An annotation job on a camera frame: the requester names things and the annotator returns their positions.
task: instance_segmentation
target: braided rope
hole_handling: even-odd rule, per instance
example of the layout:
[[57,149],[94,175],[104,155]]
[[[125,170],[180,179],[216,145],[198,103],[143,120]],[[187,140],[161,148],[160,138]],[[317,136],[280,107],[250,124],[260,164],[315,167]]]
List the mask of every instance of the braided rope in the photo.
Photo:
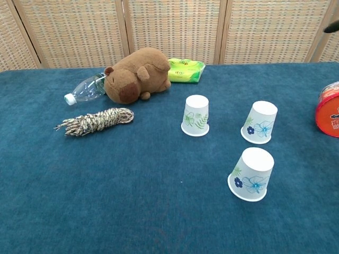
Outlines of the braided rope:
[[81,115],[72,119],[63,120],[62,124],[54,127],[57,131],[66,126],[65,135],[84,136],[94,131],[102,131],[107,127],[119,123],[129,123],[133,120],[134,113],[127,108],[110,108],[96,114]]

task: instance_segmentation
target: stuffed animal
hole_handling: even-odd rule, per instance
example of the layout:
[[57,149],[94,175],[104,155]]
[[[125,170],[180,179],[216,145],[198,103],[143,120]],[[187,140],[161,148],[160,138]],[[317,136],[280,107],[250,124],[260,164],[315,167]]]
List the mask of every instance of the stuffed animal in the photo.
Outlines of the stuffed animal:
[[170,88],[168,58],[154,48],[141,48],[105,68],[104,89],[114,102],[130,104]]

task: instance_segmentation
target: white paper cup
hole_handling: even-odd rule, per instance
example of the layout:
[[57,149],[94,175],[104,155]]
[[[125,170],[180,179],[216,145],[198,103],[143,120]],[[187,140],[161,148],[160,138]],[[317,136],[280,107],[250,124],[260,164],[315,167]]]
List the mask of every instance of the white paper cup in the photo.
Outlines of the white paper cup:
[[187,135],[200,137],[206,135],[210,129],[208,121],[209,101],[202,95],[191,95],[186,99],[185,111],[181,129]]
[[266,101],[253,103],[244,126],[240,132],[244,139],[253,144],[265,144],[272,138],[272,129],[277,107]]
[[262,148],[243,151],[238,163],[227,178],[228,187],[237,197],[256,202],[264,198],[274,166],[274,159]]

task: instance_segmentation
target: white bottle cap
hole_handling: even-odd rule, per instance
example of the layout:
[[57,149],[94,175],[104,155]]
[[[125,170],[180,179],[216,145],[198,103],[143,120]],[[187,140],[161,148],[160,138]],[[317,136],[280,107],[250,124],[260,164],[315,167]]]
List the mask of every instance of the white bottle cap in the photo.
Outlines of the white bottle cap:
[[74,98],[73,94],[66,94],[65,101],[68,105],[73,105],[76,103],[76,99]]

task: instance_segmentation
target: yellow-green tissue pack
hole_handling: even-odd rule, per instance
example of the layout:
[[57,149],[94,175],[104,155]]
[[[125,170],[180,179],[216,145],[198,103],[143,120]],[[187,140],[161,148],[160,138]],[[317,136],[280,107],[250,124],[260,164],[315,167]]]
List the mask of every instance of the yellow-green tissue pack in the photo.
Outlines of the yellow-green tissue pack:
[[171,58],[169,62],[168,79],[171,82],[197,83],[205,69],[205,64],[200,61]]

